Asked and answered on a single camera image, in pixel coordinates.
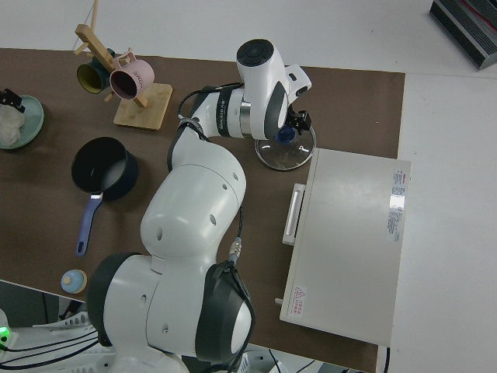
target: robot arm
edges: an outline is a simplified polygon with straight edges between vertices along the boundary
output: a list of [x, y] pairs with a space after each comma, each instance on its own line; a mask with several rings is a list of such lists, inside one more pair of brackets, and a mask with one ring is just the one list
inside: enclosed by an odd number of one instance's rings
[[311, 88], [309, 77], [298, 65], [285, 67], [280, 52], [261, 39], [238, 49], [237, 67], [245, 87], [212, 89], [196, 101], [190, 117], [207, 137], [273, 138], [284, 124], [293, 123], [287, 112]]
[[216, 264], [242, 205], [245, 174], [208, 138], [268, 139], [285, 123], [303, 123], [291, 103], [311, 82], [300, 67], [285, 67], [267, 40], [243, 44], [237, 66], [245, 86], [204, 90], [191, 119], [180, 122], [170, 173], [141, 222], [150, 256], [116, 254], [90, 279], [89, 318], [100, 344], [116, 352], [111, 372], [184, 372], [179, 355], [225, 363], [248, 343], [255, 314], [235, 266], [239, 237], [233, 257]]

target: blue handle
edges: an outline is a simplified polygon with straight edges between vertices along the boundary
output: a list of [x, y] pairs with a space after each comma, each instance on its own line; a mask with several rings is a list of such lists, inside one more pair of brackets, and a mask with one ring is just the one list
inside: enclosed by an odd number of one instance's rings
[[86, 205], [85, 213], [83, 214], [83, 222], [81, 223], [81, 229], [79, 231], [78, 245], [76, 246], [76, 256], [83, 256], [86, 254], [90, 231], [92, 229], [93, 215], [102, 201], [103, 193], [92, 194], [90, 201]]

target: warning label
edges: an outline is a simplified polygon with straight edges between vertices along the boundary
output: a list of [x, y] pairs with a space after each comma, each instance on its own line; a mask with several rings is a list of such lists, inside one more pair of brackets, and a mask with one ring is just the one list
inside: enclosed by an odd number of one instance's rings
[[290, 303], [290, 315], [301, 317], [304, 311], [305, 297], [308, 290], [303, 286], [294, 285], [292, 291], [292, 300]]

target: black saucepan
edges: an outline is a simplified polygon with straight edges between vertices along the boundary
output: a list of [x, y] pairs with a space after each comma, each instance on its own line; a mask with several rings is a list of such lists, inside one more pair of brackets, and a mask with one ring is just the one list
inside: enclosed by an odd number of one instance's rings
[[83, 214], [77, 256], [86, 253], [93, 215], [103, 200], [122, 197], [133, 188], [137, 177], [137, 160], [115, 138], [94, 138], [79, 149], [72, 162], [72, 179], [91, 195]]

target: brown table mat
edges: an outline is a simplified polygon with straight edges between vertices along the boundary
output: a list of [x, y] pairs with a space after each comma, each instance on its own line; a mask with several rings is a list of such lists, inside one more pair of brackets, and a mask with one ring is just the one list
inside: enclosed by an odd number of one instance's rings
[[[0, 49], [0, 89], [34, 96], [42, 103], [45, 121], [27, 146], [0, 151], [0, 278], [15, 284], [67, 296], [61, 275], [79, 268], [89, 276], [112, 253], [146, 253], [140, 222], [149, 201], [167, 175], [166, 155], [178, 120], [181, 98], [204, 85], [239, 81], [233, 62], [175, 58], [144, 58], [155, 70], [155, 81], [173, 86], [160, 131], [118, 127], [113, 118], [118, 99], [104, 103], [109, 92], [92, 95], [76, 78], [88, 61], [69, 51]], [[397, 157], [404, 75], [379, 71], [304, 68], [312, 89], [295, 110], [308, 110], [318, 147], [389, 158]], [[138, 160], [140, 175], [128, 195], [105, 201], [97, 211], [89, 251], [78, 258], [75, 245], [89, 195], [71, 179], [71, 162], [87, 141], [115, 137]], [[247, 177], [245, 223], [240, 273], [257, 312], [252, 343], [292, 354], [374, 371], [373, 344], [323, 333], [279, 320], [290, 267], [291, 247], [281, 243], [294, 183], [306, 183], [309, 164], [290, 172], [266, 168], [257, 158], [254, 141], [215, 138], [231, 151]], [[218, 253], [223, 260], [236, 235], [228, 230]], [[75, 296], [84, 299], [85, 292]]]

